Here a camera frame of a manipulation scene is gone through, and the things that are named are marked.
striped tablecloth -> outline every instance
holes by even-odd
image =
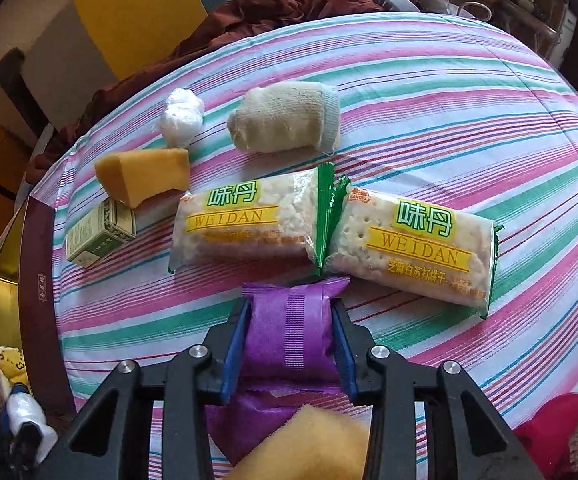
[[[226,128],[255,86],[300,79],[338,88],[338,173],[371,189],[504,224],[490,315],[353,280],[351,318],[411,361],[459,361],[515,427],[578,391],[578,95],[527,47],[483,23],[432,14],[345,16],[241,40],[166,76],[104,118],[32,193],[56,208],[55,311],[81,406],[121,359],[168,360],[223,321],[243,282],[284,282],[303,262],[216,262],[166,272],[177,197],[136,212],[135,241],[89,270],[68,263],[66,230],[104,198],[96,156],[163,146],[156,121],[176,87],[206,104],[190,149],[192,190],[310,168],[306,151],[243,155]],[[311,399],[370,420],[342,397]],[[419,476],[426,437],[418,413]],[[160,477],[162,406],[150,475]],[[230,466],[213,449],[217,476]]]

white sock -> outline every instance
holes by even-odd
[[[313,146],[333,153],[340,144],[338,91],[302,81],[252,88],[229,116],[227,127],[242,152],[273,153]]]

purple wrapper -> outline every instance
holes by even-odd
[[[291,288],[243,287],[252,311],[238,388],[227,406],[206,408],[209,434],[233,465],[301,407],[294,396],[272,392],[341,392],[329,298],[339,296],[348,283],[348,277],[336,277]]]

orange sponge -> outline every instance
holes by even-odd
[[[189,153],[181,148],[109,153],[94,167],[107,195],[131,209],[169,189],[189,189]]]
[[[226,480],[362,480],[369,428],[304,406],[245,456]]]

red cloth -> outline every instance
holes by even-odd
[[[44,153],[29,162],[26,180],[29,184],[40,182],[47,170],[100,119],[150,84],[204,54],[295,23],[383,10],[373,0],[228,0],[209,14],[169,57],[99,89],[80,120],[54,132]]]
[[[568,441],[577,426],[578,394],[565,394],[544,404],[514,435],[545,480],[557,480],[570,470]]]

